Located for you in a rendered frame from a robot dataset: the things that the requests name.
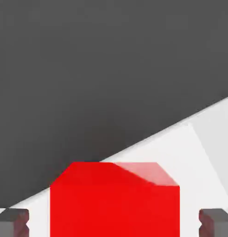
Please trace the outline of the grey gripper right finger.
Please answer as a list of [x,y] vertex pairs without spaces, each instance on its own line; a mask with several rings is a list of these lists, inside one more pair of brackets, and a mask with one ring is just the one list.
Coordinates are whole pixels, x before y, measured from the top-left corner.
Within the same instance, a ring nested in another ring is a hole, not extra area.
[[199,211],[199,237],[228,237],[228,213],[221,208]]

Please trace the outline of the small red cube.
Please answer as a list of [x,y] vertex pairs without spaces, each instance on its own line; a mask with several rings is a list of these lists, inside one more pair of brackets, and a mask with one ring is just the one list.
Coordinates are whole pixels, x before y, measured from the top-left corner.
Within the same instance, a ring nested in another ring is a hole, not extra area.
[[180,187],[155,162],[74,162],[50,187],[50,237],[180,237]]

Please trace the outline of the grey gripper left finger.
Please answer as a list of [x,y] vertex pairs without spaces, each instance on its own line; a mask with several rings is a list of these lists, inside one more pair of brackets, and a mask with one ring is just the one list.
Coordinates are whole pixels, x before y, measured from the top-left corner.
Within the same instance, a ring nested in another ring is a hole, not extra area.
[[0,213],[0,237],[29,237],[28,221],[28,209],[5,209]]

